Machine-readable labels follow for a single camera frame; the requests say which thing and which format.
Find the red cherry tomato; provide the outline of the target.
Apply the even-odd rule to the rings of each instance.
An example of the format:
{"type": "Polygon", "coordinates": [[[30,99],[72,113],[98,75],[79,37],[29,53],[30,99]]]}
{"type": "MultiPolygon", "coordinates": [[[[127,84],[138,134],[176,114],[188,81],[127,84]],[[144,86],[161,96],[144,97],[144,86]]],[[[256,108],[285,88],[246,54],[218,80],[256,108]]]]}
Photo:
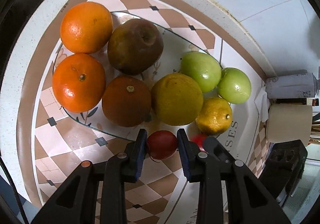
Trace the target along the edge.
{"type": "Polygon", "coordinates": [[[206,138],[207,138],[206,134],[197,134],[191,138],[191,142],[196,143],[200,151],[206,152],[206,150],[203,148],[203,142],[206,138]]]}
{"type": "Polygon", "coordinates": [[[147,138],[149,155],[155,160],[171,157],[177,150],[177,137],[170,131],[159,130],[147,138]]]}

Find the yellow lemon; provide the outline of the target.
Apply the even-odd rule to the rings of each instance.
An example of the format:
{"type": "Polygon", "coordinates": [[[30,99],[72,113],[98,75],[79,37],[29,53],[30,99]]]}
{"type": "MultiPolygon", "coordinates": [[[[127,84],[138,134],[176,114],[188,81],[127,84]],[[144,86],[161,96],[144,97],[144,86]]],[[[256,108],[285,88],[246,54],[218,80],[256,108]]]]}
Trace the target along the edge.
{"type": "Polygon", "coordinates": [[[233,112],[229,103],[221,97],[210,97],[203,103],[196,125],[206,135],[224,133],[231,125],[233,112]]]}
{"type": "Polygon", "coordinates": [[[172,73],[152,87],[152,108],[165,124],[188,125],[195,121],[203,106],[203,94],[191,77],[172,73]]]}

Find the dark reddish orange fruit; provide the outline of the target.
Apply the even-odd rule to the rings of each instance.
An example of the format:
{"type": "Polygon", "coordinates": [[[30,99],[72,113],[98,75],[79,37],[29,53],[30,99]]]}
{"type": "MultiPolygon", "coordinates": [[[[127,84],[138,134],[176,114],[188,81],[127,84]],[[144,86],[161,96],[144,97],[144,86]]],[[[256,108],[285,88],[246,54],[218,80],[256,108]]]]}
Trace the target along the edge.
{"type": "Polygon", "coordinates": [[[149,116],[151,93],[141,80],[120,75],[107,85],[101,105],[104,115],[113,124],[133,127],[149,116]]]}

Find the green apple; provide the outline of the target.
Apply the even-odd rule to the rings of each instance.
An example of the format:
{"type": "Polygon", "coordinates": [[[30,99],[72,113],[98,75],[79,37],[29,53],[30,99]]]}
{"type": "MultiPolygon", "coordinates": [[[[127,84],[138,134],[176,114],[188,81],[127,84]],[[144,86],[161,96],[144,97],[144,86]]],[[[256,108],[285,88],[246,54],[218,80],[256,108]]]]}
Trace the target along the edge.
{"type": "Polygon", "coordinates": [[[207,53],[189,52],[181,59],[180,73],[195,80],[203,93],[212,91],[221,80],[219,62],[207,53]]]}
{"type": "Polygon", "coordinates": [[[232,104],[245,103],[252,91],[248,76],[237,68],[224,68],[221,80],[217,85],[217,93],[232,104]]]}

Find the orange mandarin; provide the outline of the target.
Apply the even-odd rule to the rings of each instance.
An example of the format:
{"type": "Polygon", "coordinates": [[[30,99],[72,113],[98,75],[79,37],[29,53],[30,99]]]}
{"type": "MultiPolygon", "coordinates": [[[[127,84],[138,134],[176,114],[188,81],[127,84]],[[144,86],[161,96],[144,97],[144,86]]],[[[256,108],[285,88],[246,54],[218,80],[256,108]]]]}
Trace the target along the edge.
{"type": "Polygon", "coordinates": [[[73,54],[55,69],[52,78],[57,101],[70,112],[93,109],[103,97],[106,75],[103,65],[88,54],[73,54]]]}
{"type": "Polygon", "coordinates": [[[63,45],[75,54],[101,50],[113,32],[109,10],[95,2],[83,2],[67,11],[60,25],[63,45]]]}

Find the dark brown passion fruit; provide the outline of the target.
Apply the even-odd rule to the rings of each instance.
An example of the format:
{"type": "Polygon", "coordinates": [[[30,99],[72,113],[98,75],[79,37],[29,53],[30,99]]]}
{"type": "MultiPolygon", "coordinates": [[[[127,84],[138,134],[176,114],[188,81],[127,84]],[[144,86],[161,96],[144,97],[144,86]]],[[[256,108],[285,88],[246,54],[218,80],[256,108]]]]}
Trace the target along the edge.
{"type": "Polygon", "coordinates": [[[154,65],[162,55],[163,39],[157,27],[145,19],[131,19],[117,26],[108,45],[112,67],[135,76],[154,65]]]}

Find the checkered brown table mat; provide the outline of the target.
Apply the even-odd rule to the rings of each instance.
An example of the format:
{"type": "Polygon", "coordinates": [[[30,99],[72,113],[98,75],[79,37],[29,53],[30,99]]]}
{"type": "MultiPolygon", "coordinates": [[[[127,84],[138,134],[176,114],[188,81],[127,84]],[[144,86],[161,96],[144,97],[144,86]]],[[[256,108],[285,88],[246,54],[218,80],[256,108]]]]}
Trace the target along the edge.
{"type": "Polygon", "coordinates": [[[18,159],[47,209],[76,170],[126,161],[141,130],[138,175],[124,182],[126,223],[195,223],[199,182],[178,133],[215,134],[260,175],[268,143],[255,106],[263,77],[178,0],[69,0],[41,37],[22,88],[18,159]]]}

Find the cream utensil holder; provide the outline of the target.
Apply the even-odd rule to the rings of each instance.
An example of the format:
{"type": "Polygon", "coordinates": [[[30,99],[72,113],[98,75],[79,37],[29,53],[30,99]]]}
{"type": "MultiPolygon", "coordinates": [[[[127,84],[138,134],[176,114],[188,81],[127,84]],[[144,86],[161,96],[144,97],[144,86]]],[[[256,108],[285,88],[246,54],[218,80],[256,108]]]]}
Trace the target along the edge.
{"type": "Polygon", "coordinates": [[[307,146],[311,127],[312,106],[273,104],[266,124],[266,138],[272,143],[299,139],[304,146],[307,146]]]}

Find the white folded tissue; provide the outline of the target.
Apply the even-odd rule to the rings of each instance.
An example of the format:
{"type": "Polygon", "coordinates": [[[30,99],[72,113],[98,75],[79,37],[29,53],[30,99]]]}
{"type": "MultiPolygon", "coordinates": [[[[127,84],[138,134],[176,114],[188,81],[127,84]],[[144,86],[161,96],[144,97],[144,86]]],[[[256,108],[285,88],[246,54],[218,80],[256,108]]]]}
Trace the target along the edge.
{"type": "Polygon", "coordinates": [[[268,110],[270,107],[270,101],[267,97],[265,87],[261,87],[257,97],[254,100],[254,103],[261,117],[261,121],[266,122],[269,118],[268,110]]]}

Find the oval floral ceramic plate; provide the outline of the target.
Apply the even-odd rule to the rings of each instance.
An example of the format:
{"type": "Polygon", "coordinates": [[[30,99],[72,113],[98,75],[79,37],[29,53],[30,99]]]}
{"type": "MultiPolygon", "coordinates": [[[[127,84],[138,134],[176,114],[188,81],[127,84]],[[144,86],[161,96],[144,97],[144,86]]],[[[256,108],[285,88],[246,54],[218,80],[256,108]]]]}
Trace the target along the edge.
{"type": "Polygon", "coordinates": [[[148,134],[183,128],[187,134],[221,134],[231,124],[232,108],[217,96],[206,97],[191,77],[178,72],[188,56],[188,42],[158,27],[164,50],[143,73],[116,71],[105,52],[73,54],[53,72],[53,92],[67,115],[77,123],[110,136],[134,140],[140,129],[148,134]]]}

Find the grey spray can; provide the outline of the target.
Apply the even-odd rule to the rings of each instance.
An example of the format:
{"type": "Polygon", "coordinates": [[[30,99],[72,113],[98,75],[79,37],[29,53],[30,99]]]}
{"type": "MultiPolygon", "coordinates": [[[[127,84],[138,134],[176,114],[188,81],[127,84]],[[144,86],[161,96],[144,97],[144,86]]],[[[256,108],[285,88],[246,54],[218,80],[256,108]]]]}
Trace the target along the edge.
{"type": "Polygon", "coordinates": [[[270,77],[265,82],[269,99],[314,98],[319,92],[319,79],[313,73],[270,77]]]}

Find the black gas stove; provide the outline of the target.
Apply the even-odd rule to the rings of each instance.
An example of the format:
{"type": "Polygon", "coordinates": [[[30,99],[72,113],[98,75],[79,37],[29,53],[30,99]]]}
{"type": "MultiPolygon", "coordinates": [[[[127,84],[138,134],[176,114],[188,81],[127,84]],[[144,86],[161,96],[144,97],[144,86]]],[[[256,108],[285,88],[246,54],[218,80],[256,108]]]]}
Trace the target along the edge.
{"type": "Polygon", "coordinates": [[[44,0],[16,0],[14,14],[21,21],[27,22],[44,0]]]}

